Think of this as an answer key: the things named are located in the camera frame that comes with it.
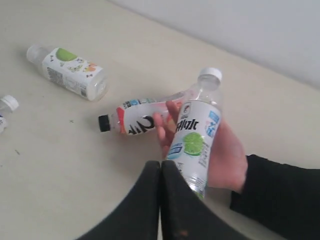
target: wall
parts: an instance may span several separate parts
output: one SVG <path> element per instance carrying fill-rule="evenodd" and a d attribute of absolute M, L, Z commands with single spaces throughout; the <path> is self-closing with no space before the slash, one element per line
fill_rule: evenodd
<path fill-rule="evenodd" d="M 111 2 L 320 88 L 320 1 Z"/>

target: lying bottle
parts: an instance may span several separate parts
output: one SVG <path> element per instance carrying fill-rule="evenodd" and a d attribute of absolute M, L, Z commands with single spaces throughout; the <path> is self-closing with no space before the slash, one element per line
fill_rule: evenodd
<path fill-rule="evenodd" d="M 107 92 L 104 69 L 63 48 L 35 44 L 26 58 L 46 79 L 89 101 L 100 100 Z"/>
<path fill-rule="evenodd" d="M 181 91 L 169 97 L 154 99 L 134 99 L 124 102 L 111 115 L 102 115 L 98 118 L 101 132 L 116 131 L 126 135 L 137 135 L 149 132 L 155 128 L 154 113 L 162 113 L 163 119 L 169 128 L 176 125 L 168 113 L 166 101 L 173 101 L 181 106 L 185 92 Z"/>
<path fill-rule="evenodd" d="M 13 96 L 6 95 L 0 98 L 0 134 L 8 127 L 7 114 L 12 113 L 18 107 L 19 103 Z"/>
<path fill-rule="evenodd" d="M 189 187 L 204 197 L 211 146 L 221 121 L 222 73 L 204 68 L 181 106 L 175 135 L 166 156 L 173 160 Z"/>

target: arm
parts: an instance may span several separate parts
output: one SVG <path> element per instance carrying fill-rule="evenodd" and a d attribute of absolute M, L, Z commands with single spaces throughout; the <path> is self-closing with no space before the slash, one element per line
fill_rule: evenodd
<path fill-rule="evenodd" d="M 320 169 L 250 155 L 242 193 L 230 208 L 289 240 L 320 238 Z"/>

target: table surface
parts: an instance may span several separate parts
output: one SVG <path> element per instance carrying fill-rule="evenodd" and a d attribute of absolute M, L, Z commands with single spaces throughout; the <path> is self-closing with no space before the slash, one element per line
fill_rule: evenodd
<path fill-rule="evenodd" d="M 100 133 L 97 117 L 184 90 L 205 66 L 223 72 L 223 114 L 247 154 L 320 168 L 320 92 L 288 77 L 104 0 L 3 0 L 0 32 L 0 94 L 20 102 L 0 136 L 2 240 L 71 240 L 107 216 L 161 154 L 154 132 Z M 34 43 L 107 68 L 106 96 L 89 102 L 42 78 L 26 59 Z M 275 238 L 229 198 L 209 190 L 205 202 L 249 237 Z"/>

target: green lime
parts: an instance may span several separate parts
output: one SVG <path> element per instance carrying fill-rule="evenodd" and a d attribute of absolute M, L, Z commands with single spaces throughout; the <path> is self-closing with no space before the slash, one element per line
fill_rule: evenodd
<path fill-rule="evenodd" d="M 203 138 L 199 133 L 192 132 L 184 136 L 184 152 L 191 156 L 199 156 L 204 144 Z"/>
<path fill-rule="evenodd" d="M 63 49 L 63 48 L 59 48 L 56 53 L 56 58 L 59 59 L 60 61 L 64 61 L 64 62 L 69 62 L 72 60 L 75 60 L 77 58 L 76 55 L 74 55 L 73 53 Z"/>

